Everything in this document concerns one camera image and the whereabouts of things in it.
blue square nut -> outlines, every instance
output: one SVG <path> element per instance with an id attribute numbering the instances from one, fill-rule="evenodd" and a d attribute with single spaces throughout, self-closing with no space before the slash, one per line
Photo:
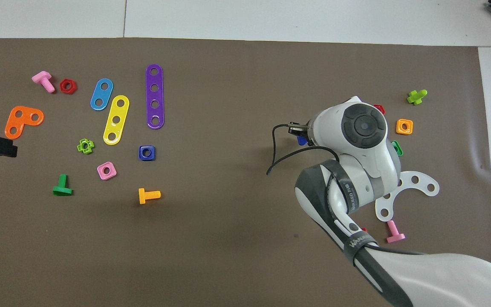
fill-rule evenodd
<path id="1" fill-rule="evenodd" d="M 138 158 L 143 161 L 152 161 L 155 158 L 154 146 L 140 146 Z"/>

white table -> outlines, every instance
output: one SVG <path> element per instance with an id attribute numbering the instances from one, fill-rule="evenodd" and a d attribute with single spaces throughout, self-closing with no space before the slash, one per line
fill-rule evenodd
<path id="1" fill-rule="evenodd" d="M 486 3 L 0 0 L 0 38 L 170 37 L 479 46 L 491 154 L 491 14 Z"/>

blue plastic piece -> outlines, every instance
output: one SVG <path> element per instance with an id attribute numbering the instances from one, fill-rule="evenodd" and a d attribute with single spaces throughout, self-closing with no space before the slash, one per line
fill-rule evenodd
<path id="1" fill-rule="evenodd" d="M 308 140 L 306 138 L 303 138 L 302 136 L 297 136 L 297 141 L 298 141 L 298 145 L 300 146 L 304 146 L 308 144 Z"/>
<path id="2" fill-rule="evenodd" d="M 103 84 L 107 84 L 107 89 L 101 88 Z M 113 93 L 113 81 L 108 78 L 101 78 L 98 83 L 96 83 L 94 93 L 92 93 L 92 98 L 90 98 L 90 107 L 95 111 L 105 109 L 111 98 L 111 93 Z M 101 105 L 96 105 L 98 99 L 101 100 Z"/>
<path id="3" fill-rule="evenodd" d="M 140 146 L 138 158 L 143 161 L 152 161 L 156 157 L 154 146 Z"/>

red nut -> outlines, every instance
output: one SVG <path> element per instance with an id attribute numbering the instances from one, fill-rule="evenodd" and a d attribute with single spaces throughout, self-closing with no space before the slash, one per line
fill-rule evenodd
<path id="1" fill-rule="evenodd" d="M 65 78 L 60 82 L 60 91 L 66 94 L 73 94 L 77 90 L 77 83 L 70 78 Z"/>
<path id="2" fill-rule="evenodd" d="M 375 104 L 373 107 L 376 107 L 378 111 L 382 112 L 382 114 L 386 113 L 386 110 L 384 110 L 384 107 L 381 104 Z"/>

orange-yellow plastic screw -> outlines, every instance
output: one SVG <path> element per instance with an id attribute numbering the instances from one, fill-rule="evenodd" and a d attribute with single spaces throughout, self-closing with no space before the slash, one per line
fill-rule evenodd
<path id="1" fill-rule="evenodd" d="M 142 187 L 138 189 L 138 193 L 140 195 L 140 204 L 142 205 L 145 204 L 145 200 L 156 200 L 161 196 L 160 191 L 145 192 L 145 189 Z"/>

